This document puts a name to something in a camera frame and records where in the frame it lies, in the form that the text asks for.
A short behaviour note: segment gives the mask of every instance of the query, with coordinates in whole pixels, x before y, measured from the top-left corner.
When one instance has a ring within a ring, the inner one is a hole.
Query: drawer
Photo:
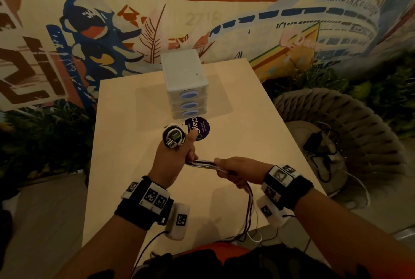
[[[205,98],[208,95],[208,87],[200,87],[197,89],[168,92],[169,101],[171,103],[187,101],[195,98]]]
[[[172,112],[174,119],[186,119],[193,116],[199,116],[202,114],[206,114],[206,106],[196,108],[196,109],[188,109],[182,110],[177,112]]]
[[[202,106],[206,106],[207,103],[207,98],[195,98],[192,100],[170,103],[170,108],[173,112],[177,112],[182,110],[196,109]]]

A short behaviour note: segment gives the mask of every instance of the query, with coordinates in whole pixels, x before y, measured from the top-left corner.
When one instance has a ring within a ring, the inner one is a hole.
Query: plastic drawer organizer
[[[195,49],[161,55],[164,81],[174,119],[206,113],[208,80]]]

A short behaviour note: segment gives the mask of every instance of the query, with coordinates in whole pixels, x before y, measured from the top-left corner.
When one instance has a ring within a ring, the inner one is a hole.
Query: round sticker
[[[197,129],[199,131],[196,141],[205,139],[210,132],[208,121],[200,116],[188,118],[184,121],[184,123],[187,125],[188,132],[192,129]]]

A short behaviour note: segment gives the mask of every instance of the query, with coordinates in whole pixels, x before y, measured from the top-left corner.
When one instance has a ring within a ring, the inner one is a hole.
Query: painted wall
[[[102,79],[161,70],[167,51],[247,58],[263,81],[311,65],[347,72],[415,36],[415,0],[0,2],[0,121],[57,101],[93,117]]]

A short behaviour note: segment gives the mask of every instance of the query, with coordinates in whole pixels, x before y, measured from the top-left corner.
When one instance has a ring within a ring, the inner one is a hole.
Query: blue drawer handle
[[[186,112],[184,112],[184,113],[183,113],[183,116],[191,116],[191,115],[195,115],[195,114],[197,114],[197,113],[199,113],[199,110],[198,110],[198,109],[193,109],[193,110],[191,110],[191,111],[186,111]]]
[[[191,98],[195,98],[199,95],[198,91],[188,91],[188,92],[184,92],[182,94],[180,94],[180,98],[181,99],[191,99]]]
[[[191,109],[194,108],[196,106],[198,106],[199,104],[196,102],[190,102],[190,103],[184,103],[182,106],[180,106],[181,109]]]

